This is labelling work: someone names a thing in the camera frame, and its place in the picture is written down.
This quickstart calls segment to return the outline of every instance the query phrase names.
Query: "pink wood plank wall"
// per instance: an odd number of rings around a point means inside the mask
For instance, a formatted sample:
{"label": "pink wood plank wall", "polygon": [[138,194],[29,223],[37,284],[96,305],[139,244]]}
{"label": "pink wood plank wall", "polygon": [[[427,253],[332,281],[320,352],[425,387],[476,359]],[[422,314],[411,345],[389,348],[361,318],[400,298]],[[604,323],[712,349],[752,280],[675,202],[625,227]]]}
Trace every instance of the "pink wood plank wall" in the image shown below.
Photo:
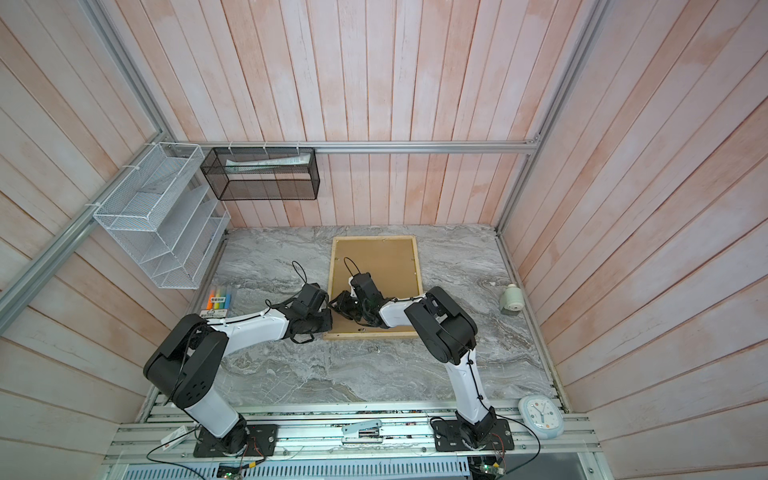
{"label": "pink wood plank wall", "polygon": [[616,2],[504,232],[617,478],[768,478],[766,25]]}
{"label": "pink wood plank wall", "polygon": [[[594,0],[104,0],[177,138],[533,137]],[[321,155],[315,201],[237,227],[497,224],[507,154]]]}
{"label": "pink wood plank wall", "polygon": [[[0,289],[155,134],[79,5],[0,2]],[[0,339],[3,475],[90,478],[188,297],[87,239]]]}

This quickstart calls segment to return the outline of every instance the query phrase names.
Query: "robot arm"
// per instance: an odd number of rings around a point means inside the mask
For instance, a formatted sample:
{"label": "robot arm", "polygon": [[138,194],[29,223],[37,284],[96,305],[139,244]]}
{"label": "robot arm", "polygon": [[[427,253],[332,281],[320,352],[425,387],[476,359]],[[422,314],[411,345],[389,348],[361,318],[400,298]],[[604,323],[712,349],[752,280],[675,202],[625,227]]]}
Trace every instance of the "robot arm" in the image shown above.
{"label": "robot arm", "polygon": [[[347,299],[352,313],[346,313],[366,315],[388,328],[413,325],[427,350],[445,364],[456,396],[458,429],[464,443],[478,448],[496,417],[493,407],[482,403],[475,322],[440,287],[410,299],[384,299],[370,274],[355,276],[350,283],[356,296]],[[213,388],[221,359],[257,343],[286,338],[300,343],[297,334],[330,330],[330,310],[322,308],[326,300],[316,283],[305,283],[297,296],[258,313],[208,321],[187,315],[147,361],[144,376],[204,427],[200,438],[213,445],[211,451],[241,455],[249,438],[246,421]],[[331,306],[338,308],[337,300]]]}
{"label": "robot arm", "polygon": [[464,442],[472,448],[480,445],[496,416],[493,407],[482,401],[485,391],[477,370],[475,321],[439,286],[409,299],[386,299],[370,273],[358,272],[349,279],[349,285],[352,292],[335,298],[331,308],[370,326],[413,326],[432,356],[445,364]]}
{"label": "robot arm", "polygon": [[[297,296],[258,313],[208,321],[187,315],[144,365],[144,376],[200,423],[204,435],[216,439],[213,442],[218,452],[239,455],[247,440],[247,426],[213,388],[221,359],[270,340],[312,341],[314,333],[331,329],[331,312],[321,309],[326,299],[319,285],[305,283]],[[298,334],[309,334],[310,340],[298,342]]]}

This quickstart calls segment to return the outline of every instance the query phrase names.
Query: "marble tabletop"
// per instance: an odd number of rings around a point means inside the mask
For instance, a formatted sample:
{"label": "marble tabletop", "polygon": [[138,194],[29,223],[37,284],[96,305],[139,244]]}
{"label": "marble tabletop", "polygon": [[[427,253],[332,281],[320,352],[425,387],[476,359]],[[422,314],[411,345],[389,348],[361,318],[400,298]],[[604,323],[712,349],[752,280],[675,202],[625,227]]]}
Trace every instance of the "marble tabletop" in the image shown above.
{"label": "marble tabletop", "polygon": [[[554,395],[525,318],[499,311],[510,279],[488,226],[235,229],[214,284],[237,289],[231,316],[296,293],[292,260],[327,288],[333,238],[354,235],[416,236],[424,290],[442,286],[478,325],[478,370],[491,399]],[[261,343],[223,359],[215,384],[236,406],[454,398],[445,366],[419,339]]]}

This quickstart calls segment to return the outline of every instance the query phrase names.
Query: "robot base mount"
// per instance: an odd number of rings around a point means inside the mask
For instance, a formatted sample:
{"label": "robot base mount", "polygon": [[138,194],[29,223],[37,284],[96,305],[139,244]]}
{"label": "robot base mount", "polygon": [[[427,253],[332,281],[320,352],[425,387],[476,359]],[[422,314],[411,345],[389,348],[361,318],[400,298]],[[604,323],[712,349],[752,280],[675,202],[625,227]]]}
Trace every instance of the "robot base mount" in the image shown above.
{"label": "robot base mount", "polygon": [[[240,450],[235,456],[270,457],[275,453],[276,441],[277,425],[248,425],[246,427],[245,452]],[[221,448],[221,440],[214,437],[206,429],[201,429],[193,456],[195,458],[210,458],[223,455],[226,453]]]}
{"label": "robot base mount", "polygon": [[[464,452],[472,447],[467,444],[469,434],[466,432],[466,424],[461,420],[436,420],[435,424],[435,449],[438,452]],[[515,449],[509,422],[504,419],[496,419],[490,432],[478,442],[478,450],[496,450],[507,452]]]}

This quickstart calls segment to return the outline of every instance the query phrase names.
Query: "wooden board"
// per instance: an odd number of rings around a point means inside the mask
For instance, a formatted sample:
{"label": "wooden board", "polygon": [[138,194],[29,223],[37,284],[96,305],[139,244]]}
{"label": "wooden board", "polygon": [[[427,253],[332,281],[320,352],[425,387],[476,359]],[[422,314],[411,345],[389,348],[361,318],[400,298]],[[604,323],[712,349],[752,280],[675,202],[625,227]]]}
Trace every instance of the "wooden board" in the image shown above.
{"label": "wooden board", "polygon": [[[422,295],[422,273],[419,252],[413,235],[372,237],[334,237],[331,249],[331,270],[328,276],[328,294],[335,298],[349,290],[349,271],[344,258],[352,259],[360,271],[369,272],[384,297],[408,298]],[[391,339],[417,338],[410,326],[391,329],[363,327],[333,312],[333,329],[323,334],[324,339]]]}

